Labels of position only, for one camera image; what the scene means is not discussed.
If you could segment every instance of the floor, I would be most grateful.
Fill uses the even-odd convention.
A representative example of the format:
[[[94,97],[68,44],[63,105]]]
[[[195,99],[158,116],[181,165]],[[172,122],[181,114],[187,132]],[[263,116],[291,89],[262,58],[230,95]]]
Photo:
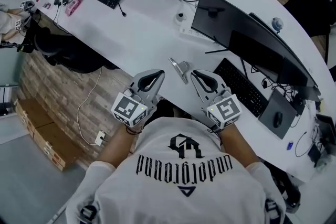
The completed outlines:
[[[284,4],[287,0],[278,1]],[[44,16],[40,25],[53,28],[54,33],[61,33]],[[324,55],[323,38],[315,38],[314,43]],[[82,139],[77,125],[77,108],[95,86],[99,73],[100,70],[78,74],[62,66],[52,67],[40,53],[33,52],[25,58],[17,92],[17,97],[21,99],[34,97],[38,100],[60,128],[80,145],[86,164],[98,156],[102,147],[90,146]],[[99,130],[107,133],[106,139],[113,135],[119,123],[110,113],[110,108],[117,94],[125,89],[130,80],[131,77],[122,70],[102,68],[96,89],[79,113],[82,135],[90,143],[94,143]]]

